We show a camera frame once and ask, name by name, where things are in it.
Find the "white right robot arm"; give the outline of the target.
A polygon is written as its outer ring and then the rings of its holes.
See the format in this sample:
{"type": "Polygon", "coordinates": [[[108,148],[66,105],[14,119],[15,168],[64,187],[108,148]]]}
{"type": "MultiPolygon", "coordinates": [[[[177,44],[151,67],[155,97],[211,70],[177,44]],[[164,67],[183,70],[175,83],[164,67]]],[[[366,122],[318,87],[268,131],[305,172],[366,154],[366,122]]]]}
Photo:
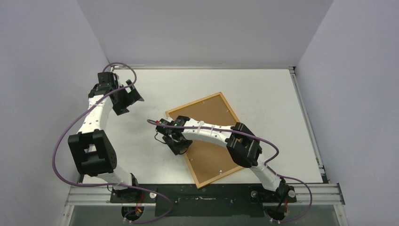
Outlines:
{"type": "Polygon", "coordinates": [[[162,134],[164,143],[178,155],[193,143],[204,141],[227,148],[233,162],[250,169],[260,180],[266,190],[267,198],[278,202],[285,195],[289,186],[283,177],[278,176],[267,166],[268,161],[262,157],[262,139],[255,136],[248,127],[240,122],[233,126],[221,126],[197,121],[186,116],[175,120],[148,120],[162,134]]]}

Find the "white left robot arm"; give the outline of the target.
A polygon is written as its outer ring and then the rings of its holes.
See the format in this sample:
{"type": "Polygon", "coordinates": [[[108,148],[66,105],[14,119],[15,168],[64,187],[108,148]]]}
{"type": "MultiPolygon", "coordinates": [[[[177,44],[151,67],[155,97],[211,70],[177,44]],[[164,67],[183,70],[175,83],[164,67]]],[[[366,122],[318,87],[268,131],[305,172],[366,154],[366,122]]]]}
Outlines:
{"type": "Polygon", "coordinates": [[[121,202],[137,202],[143,193],[136,177],[118,165],[117,155],[105,128],[111,112],[128,113],[128,107],[143,98],[131,80],[126,86],[117,74],[98,73],[98,83],[88,94],[89,113],[78,132],[68,137],[68,146],[75,166],[82,175],[100,178],[112,186],[112,198],[121,202]]]}

